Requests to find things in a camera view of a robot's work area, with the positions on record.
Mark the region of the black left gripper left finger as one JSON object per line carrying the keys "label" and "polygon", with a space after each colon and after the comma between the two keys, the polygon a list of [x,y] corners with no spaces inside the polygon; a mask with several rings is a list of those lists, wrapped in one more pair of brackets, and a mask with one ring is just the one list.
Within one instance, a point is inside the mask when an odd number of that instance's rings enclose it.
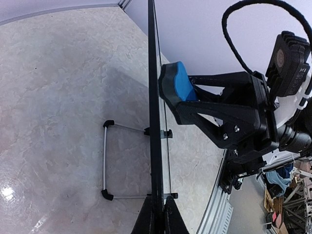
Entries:
{"label": "black left gripper left finger", "polygon": [[154,213],[152,197],[147,196],[143,202],[135,225],[131,234],[153,234],[154,233]]}

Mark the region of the white whiteboard black frame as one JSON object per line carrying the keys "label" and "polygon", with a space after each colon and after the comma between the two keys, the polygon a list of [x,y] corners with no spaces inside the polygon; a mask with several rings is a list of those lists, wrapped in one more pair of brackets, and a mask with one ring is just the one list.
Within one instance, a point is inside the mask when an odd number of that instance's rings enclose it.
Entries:
{"label": "white whiteboard black frame", "polygon": [[152,196],[158,203],[163,203],[170,195],[170,176],[167,154],[168,130],[166,106],[159,96],[158,79],[161,73],[162,59],[159,45],[156,18],[156,3],[148,3],[148,82],[149,82],[149,122]]}

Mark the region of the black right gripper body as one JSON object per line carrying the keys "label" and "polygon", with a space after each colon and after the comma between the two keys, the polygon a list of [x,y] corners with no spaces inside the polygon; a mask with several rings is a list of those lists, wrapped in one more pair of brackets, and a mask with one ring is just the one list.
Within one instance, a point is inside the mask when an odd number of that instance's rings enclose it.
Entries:
{"label": "black right gripper body", "polygon": [[243,116],[249,121],[240,126],[244,131],[238,142],[234,162],[244,168],[262,168],[266,163],[262,156],[279,146],[273,103],[264,75],[255,71],[250,75],[252,84],[244,91],[243,101],[252,108],[251,114]]}

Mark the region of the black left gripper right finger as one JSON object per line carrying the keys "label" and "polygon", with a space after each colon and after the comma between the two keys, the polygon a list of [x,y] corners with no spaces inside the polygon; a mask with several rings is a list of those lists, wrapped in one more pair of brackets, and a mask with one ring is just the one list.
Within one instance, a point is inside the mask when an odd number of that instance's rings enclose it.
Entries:
{"label": "black left gripper right finger", "polygon": [[189,234],[172,196],[166,198],[164,206],[164,222],[166,234]]}

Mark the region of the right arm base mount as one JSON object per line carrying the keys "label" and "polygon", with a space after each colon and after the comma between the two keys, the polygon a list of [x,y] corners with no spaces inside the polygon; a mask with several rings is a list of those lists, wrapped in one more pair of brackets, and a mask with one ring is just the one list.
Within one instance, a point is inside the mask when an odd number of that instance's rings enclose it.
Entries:
{"label": "right arm base mount", "polygon": [[242,164],[226,161],[222,167],[218,183],[223,192],[230,195],[234,183],[238,180],[240,174],[243,173],[245,173],[245,169]]}

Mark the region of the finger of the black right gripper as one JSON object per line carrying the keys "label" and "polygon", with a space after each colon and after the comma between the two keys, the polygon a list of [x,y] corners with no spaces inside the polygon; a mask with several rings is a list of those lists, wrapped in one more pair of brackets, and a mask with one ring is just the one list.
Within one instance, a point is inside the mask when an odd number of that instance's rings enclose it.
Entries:
{"label": "finger of the black right gripper", "polygon": [[[247,72],[234,72],[219,75],[190,75],[190,82],[199,98],[229,97],[254,98],[255,91],[252,76]],[[215,95],[199,88],[198,85],[223,87],[222,95]]]}
{"label": "finger of the black right gripper", "polygon": [[176,110],[221,149],[238,147],[244,135],[240,126],[249,123],[243,115],[252,113],[248,106],[201,101],[180,102]]}

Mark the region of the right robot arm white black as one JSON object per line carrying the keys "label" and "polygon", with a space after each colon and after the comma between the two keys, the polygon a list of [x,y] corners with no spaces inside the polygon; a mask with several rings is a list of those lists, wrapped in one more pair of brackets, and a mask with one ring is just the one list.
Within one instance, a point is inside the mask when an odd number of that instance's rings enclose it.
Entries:
{"label": "right robot arm white black", "polygon": [[301,153],[312,146],[304,124],[277,126],[260,74],[190,77],[178,67],[159,85],[179,125],[195,125],[218,148],[232,151],[226,166],[234,175],[264,167],[263,156],[276,149]]}

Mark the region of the blue whiteboard eraser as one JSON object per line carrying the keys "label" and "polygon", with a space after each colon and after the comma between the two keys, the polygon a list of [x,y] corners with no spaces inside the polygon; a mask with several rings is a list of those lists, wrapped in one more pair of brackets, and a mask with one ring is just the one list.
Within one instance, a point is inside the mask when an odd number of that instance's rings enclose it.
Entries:
{"label": "blue whiteboard eraser", "polygon": [[162,65],[158,87],[159,96],[165,101],[173,115],[177,115],[176,108],[180,102],[199,101],[181,61]]}

